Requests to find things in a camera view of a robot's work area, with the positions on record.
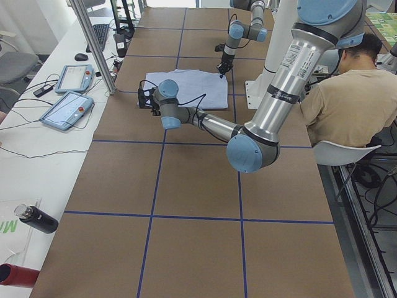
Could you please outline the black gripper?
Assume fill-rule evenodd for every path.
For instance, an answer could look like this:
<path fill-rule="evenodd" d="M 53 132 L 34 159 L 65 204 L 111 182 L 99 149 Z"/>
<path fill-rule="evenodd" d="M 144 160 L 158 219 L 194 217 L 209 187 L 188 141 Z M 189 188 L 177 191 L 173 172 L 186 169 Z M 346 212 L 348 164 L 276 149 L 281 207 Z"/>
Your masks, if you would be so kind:
<path fill-rule="evenodd" d="M 233 62 L 234 62 L 234 55 L 229 55 L 223 52 L 221 57 L 221 63 L 217 66 L 218 72 L 220 74 L 220 78 L 223 78 L 224 75 L 233 68 Z"/>
<path fill-rule="evenodd" d="M 149 101 L 151 103 L 151 112 L 153 116 L 160 116 L 161 115 L 161 111 L 159 108 L 159 104 L 158 102 L 155 100 L 154 95 L 150 95 L 149 96 Z"/>

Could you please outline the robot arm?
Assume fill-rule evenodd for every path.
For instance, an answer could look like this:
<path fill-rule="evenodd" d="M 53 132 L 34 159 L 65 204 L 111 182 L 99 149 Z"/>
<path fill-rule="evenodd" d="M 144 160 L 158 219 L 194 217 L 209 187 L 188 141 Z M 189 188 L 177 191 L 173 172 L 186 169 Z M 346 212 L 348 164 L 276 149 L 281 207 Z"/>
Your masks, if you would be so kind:
<path fill-rule="evenodd" d="M 251 12 L 251 23 L 244 24 L 240 20 L 230 20 L 228 25 L 228 38 L 225 43 L 215 47 L 216 52 L 222 52 L 221 62 L 216 67 L 220 78 L 233 68 L 236 50 L 242 38 L 263 42 L 267 37 L 264 27 L 265 10 L 270 7 L 271 1 L 230 1 L 230 6 L 236 9 Z"/>
<path fill-rule="evenodd" d="M 227 142 L 232 167 L 253 173 L 279 157 L 278 132 L 299 100 L 318 60 L 327 50 L 358 45 L 364 34 L 366 1 L 298 1 L 292 41 L 264 91 L 253 118 L 234 124 L 199 108 L 184 107 L 177 100 L 175 81 L 167 79 L 153 91 L 166 130 L 192 124 Z"/>

